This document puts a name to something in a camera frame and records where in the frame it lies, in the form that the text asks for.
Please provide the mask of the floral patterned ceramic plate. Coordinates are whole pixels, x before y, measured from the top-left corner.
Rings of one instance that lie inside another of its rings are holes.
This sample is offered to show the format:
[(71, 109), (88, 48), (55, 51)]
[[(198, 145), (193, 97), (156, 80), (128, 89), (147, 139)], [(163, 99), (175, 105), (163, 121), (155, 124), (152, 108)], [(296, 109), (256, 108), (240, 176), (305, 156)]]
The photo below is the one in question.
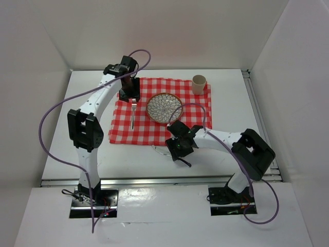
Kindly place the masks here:
[(160, 124), (168, 124), (181, 117), (182, 101), (174, 94), (159, 93), (147, 101), (146, 112), (151, 120)]

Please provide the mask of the beige paper cup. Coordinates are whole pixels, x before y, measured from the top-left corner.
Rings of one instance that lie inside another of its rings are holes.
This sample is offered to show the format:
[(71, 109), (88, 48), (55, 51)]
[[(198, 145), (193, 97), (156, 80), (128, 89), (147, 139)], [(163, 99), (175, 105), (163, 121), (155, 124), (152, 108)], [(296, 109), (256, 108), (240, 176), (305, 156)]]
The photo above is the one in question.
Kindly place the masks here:
[(207, 79), (202, 75), (195, 75), (192, 78), (192, 93), (194, 95), (202, 95), (207, 84)]

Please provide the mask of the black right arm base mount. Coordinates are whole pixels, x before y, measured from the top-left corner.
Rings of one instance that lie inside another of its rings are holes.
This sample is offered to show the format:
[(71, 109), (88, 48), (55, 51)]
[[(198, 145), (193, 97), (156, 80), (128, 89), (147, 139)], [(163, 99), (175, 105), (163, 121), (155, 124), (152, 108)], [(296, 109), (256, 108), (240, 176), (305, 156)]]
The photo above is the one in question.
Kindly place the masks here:
[(209, 187), (206, 200), (210, 203), (211, 216), (257, 214), (255, 200), (249, 194), (249, 187), (236, 193), (229, 187)]

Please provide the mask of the silver table knife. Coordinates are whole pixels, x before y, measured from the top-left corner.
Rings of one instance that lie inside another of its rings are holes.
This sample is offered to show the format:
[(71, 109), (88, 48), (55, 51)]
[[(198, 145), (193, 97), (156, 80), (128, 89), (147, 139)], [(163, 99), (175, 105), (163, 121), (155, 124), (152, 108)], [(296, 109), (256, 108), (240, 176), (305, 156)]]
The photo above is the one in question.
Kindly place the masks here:
[[(170, 152), (168, 150), (161, 149), (160, 147), (157, 147), (157, 146), (154, 146), (154, 145), (152, 145), (152, 148), (153, 148), (154, 151), (156, 151), (157, 153), (159, 153), (161, 155), (172, 157), (172, 155), (170, 154)], [(179, 157), (176, 159), (176, 161), (180, 161), (180, 162), (184, 163), (189, 168), (192, 167), (192, 165), (189, 162), (187, 162), (187, 161), (185, 161), (185, 160), (183, 160)]]

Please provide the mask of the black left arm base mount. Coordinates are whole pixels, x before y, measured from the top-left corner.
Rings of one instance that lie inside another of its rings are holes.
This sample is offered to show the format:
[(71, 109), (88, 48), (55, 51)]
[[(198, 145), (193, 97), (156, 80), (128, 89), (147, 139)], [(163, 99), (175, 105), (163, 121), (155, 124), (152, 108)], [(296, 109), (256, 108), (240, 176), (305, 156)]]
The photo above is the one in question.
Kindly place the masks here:
[(101, 190), (96, 199), (90, 200), (89, 197), (80, 194), (77, 189), (69, 191), (62, 189), (62, 194), (71, 196), (71, 207), (69, 217), (71, 219), (91, 218), (90, 203), (93, 204), (95, 218), (116, 218), (119, 190), (106, 189)]

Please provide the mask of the silver fork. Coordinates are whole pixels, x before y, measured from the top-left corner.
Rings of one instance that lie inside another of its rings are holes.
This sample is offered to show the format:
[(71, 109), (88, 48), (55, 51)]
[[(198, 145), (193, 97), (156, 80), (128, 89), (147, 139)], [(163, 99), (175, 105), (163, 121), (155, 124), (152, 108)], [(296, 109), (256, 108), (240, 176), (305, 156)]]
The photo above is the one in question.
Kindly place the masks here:
[(132, 99), (132, 118), (131, 118), (131, 129), (134, 129), (134, 121), (135, 121), (135, 112), (137, 108), (137, 100), (136, 98)]

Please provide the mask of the red white checkered cloth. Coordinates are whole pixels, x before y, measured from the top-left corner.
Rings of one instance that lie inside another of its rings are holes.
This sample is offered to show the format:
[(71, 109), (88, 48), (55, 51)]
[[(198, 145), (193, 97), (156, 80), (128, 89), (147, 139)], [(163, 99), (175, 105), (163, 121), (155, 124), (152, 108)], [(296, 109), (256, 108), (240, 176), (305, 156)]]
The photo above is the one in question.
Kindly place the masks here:
[(211, 86), (205, 85), (202, 95), (192, 93), (192, 81), (167, 78), (141, 78), (141, 98), (137, 103), (135, 126), (131, 129), (131, 105), (117, 100), (108, 139), (111, 144), (164, 146), (171, 137), (167, 124), (157, 123), (147, 115), (147, 101), (158, 93), (171, 93), (182, 103), (198, 103), (206, 109), (206, 128), (212, 128)]

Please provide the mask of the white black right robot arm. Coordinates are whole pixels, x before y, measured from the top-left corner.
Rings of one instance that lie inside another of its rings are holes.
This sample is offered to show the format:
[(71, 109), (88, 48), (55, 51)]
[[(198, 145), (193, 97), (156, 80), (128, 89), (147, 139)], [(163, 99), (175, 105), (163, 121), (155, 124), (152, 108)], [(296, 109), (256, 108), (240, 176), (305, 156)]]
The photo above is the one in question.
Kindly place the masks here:
[(171, 138), (166, 146), (172, 160), (176, 161), (193, 153), (194, 149), (212, 149), (229, 153), (237, 162), (240, 171), (227, 182), (225, 198), (237, 201), (243, 190), (248, 187), (253, 197), (253, 181), (260, 181), (276, 157), (272, 148), (253, 129), (244, 132), (223, 132), (194, 125), (189, 128), (177, 120), (167, 124)]

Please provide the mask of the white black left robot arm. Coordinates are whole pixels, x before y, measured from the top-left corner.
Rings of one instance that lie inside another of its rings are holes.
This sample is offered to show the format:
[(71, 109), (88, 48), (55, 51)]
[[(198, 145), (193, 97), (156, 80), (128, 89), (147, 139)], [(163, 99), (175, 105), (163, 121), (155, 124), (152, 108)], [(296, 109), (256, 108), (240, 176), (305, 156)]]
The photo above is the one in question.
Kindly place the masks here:
[(80, 173), (78, 192), (89, 205), (101, 201), (101, 182), (97, 168), (97, 153), (104, 132), (99, 120), (112, 98), (119, 95), (119, 100), (137, 103), (140, 99), (140, 80), (126, 76), (138, 68), (138, 62), (129, 56), (123, 56), (119, 64), (108, 65), (103, 71), (99, 83), (100, 89), (93, 92), (88, 100), (77, 110), (67, 113), (69, 138), (76, 147), (79, 166), (84, 170)]

